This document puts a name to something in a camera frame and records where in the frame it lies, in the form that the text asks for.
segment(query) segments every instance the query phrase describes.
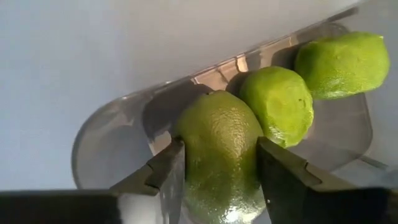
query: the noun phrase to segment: black metal jaw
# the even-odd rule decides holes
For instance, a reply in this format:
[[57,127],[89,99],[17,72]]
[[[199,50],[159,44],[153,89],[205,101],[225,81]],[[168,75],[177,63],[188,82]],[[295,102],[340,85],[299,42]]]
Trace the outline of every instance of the black metal jaw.
[[0,223],[175,224],[184,177],[184,145],[173,139],[109,190],[0,192]]
[[356,189],[265,137],[257,170],[273,224],[398,223],[396,191]]

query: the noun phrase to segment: lime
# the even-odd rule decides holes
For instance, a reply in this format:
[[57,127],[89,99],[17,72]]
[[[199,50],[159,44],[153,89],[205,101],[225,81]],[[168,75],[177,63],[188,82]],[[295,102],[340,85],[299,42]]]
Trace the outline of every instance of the lime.
[[319,99],[373,90],[382,85],[389,66],[383,37],[367,32],[310,42],[295,60],[295,71]]
[[256,177],[261,127],[250,108],[226,91],[203,95],[177,122],[185,142],[185,203],[208,224],[250,223],[265,208]]
[[262,68],[245,80],[240,97],[253,110],[264,135],[282,147],[297,145],[312,124],[312,97],[297,73]]

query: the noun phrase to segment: metal surface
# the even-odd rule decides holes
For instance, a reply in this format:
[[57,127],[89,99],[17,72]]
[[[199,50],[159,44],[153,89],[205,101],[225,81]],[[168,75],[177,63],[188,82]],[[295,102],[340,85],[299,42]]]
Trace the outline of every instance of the metal surface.
[[356,189],[265,137],[257,166],[273,224],[398,223],[396,191]]
[[[248,72],[269,65],[290,68],[297,49],[319,37],[341,35],[336,23],[322,23],[237,55],[192,77],[119,98],[83,125],[73,148],[79,188],[109,188],[143,166],[170,143],[172,126],[196,97],[211,90],[236,93]],[[326,170],[363,155],[372,139],[363,94],[314,101],[315,118],[306,138],[291,151]]]
[[184,145],[174,139],[145,166],[111,187],[112,192],[120,194],[122,220],[134,224],[178,224],[184,177]]

